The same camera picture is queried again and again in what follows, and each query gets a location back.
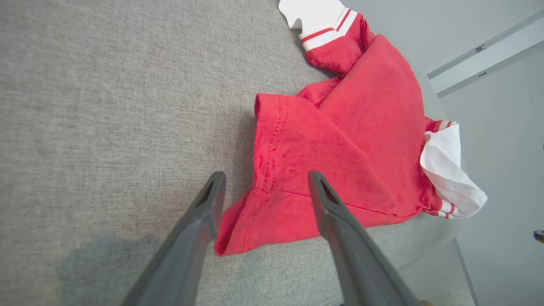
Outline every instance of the stitching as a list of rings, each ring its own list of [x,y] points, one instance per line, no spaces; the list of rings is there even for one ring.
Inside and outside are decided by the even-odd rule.
[[[311,198],[311,196],[308,195],[308,194],[297,193],[297,192],[292,192],[292,191],[287,191],[287,190],[278,190],[278,191],[285,192],[285,193],[292,193],[292,194],[296,194],[296,195],[301,195],[301,196],[303,196],[303,197],[309,197],[309,198]]]
[[[381,212],[381,211],[376,211],[376,210],[371,210],[371,209],[368,209],[368,208],[364,208],[364,207],[359,207],[359,206],[355,206],[355,205],[352,205],[352,204],[348,204],[348,203],[344,203],[346,206],[350,206],[350,207],[353,207],[353,208],[357,208],[357,209],[362,209],[362,210],[367,210],[367,211],[371,211],[371,212],[375,212],[375,213],[379,213],[381,215],[385,215],[385,216],[393,216],[395,218],[400,218],[400,217],[411,217],[411,216],[415,216],[415,215],[418,215],[419,212],[416,212],[416,213],[411,213],[409,215],[405,215],[405,216],[400,216],[396,213],[384,213],[384,212]]]
[[[287,100],[285,100],[285,121],[283,122],[283,130],[281,131],[280,136],[277,139],[276,147],[272,149],[272,152],[277,151],[277,147],[280,145],[280,141],[281,141],[281,138],[283,137],[283,133],[287,129],[287,121],[289,120],[289,107],[288,107],[288,104],[289,104],[289,102]],[[274,154],[274,159],[273,159],[273,163],[272,163],[272,170],[276,170],[276,158],[277,158],[277,155]],[[272,189],[274,188],[275,184],[276,184],[276,176],[274,175],[274,176],[272,176],[272,184],[270,185],[269,193],[272,192]]]
[[[277,119],[277,123],[276,123],[276,130],[274,131],[274,134],[272,134],[272,137],[270,138],[270,143],[268,144],[268,162],[266,164],[267,171],[266,171],[266,174],[264,176],[264,180],[263,180],[263,184],[262,184],[262,188],[261,188],[261,195],[262,195],[261,196],[261,203],[259,204],[259,207],[257,208],[257,211],[254,213],[253,218],[251,219],[251,222],[249,223],[249,225],[252,224],[255,221],[255,218],[257,217],[257,215],[261,211],[261,208],[262,208],[263,203],[264,203],[264,187],[267,184],[268,175],[270,174],[270,161],[271,161],[271,155],[272,155],[272,151],[271,151],[272,142],[274,141],[274,137],[276,137],[277,131],[280,128],[280,123],[281,123],[281,102],[280,102],[279,99],[278,99],[278,107],[279,107],[279,110],[278,110],[278,119]],[[246,237],[248,235],[249,225],[246,226],[245,231],[244,231],[244,242],[242,243],[242,252],[245,249],[245,243],[246,243]]]

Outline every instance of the red fabric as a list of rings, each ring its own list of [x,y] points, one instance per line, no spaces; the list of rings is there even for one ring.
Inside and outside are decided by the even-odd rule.
[[[338,76],[297,97],[258,94],[252,187],[225,212],[219,255],[319,235],[308,188],[321,171],[365,226],[400,223],[442,206],[419,165],[419,84],[403,56],[358,14],[345,36],[306,53]]]

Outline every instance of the gray fabric surface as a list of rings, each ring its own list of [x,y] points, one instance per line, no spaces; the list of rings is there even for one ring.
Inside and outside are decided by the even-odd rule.
[[[117,305],[209,174],[251,185],[259,91],[310,67],[276,0],[0,3],[0,303]],[[370,229],[397,267],[452,236],[420,216]],[[219,258],[198,305],[338,305],[326,242]]]

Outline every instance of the white fabric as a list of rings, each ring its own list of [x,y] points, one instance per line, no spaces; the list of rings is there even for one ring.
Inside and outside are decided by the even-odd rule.
[[[342,23],[342,20],[344,19],[344,16],[346,14],[348,14],[348,17],[346,17],[344,23]],[[342,15],[335,24],[335,30],[338,31],[338,34],[340,34],[340,36],[346,35],[349,28],[351,28],[351,25],[355,21],[355,17],[357,17],[357,12],[354,10],[345,9],[345,11],[342,12]]]
[[[438,132],[426,132],[419,162],[443,199],[439,216],[470,217],[487,202],[485,192],[461,170],[459,124]]]
[[[290,29],[308,34],[334,26],[346,9],[338,0],[280,0],[278,8]]]
[[[330,43],[331,41],[339,38],[340,35],[338,35],[338,32],[335,31],[335,30],[331,30],[331,31],[328,31],[328,32],[325,32],[319,36],[316,36],[312,39],[308,39],[306,41],[304,41],[302,43],[302,46],[304,47],[304,50],[306,50],[306,52],[310,51],[311,49],[314,49],[314,48],[318,48],[318,47],[321,47],[321,46],[324,46],[328,43]]]

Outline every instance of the striped cuff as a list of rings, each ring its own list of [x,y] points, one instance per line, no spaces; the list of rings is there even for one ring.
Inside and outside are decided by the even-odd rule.
[[[442,131],[446,128],[449,128],[450,126],[454,126],[457,124],[457,121],[443,121],[439,120],[436,122],[435,130],[433,132]]]
[[[446,219],[452,219],[457,217],[456,213],[458,211],[459,210],[457,207],[455,207],[455,204],[448,200],[442,199],[442,207],[439,209],[438,215]]]
[[[349,28],[355,21],[355,17],[357,17],[357,12],[346,8],[340,14],[340,17],[333,28],[325,28],[315,33],[300,34],[299,37],[304,50],[308,52],[311,49],[321,47],[339,37],[346,35]]]

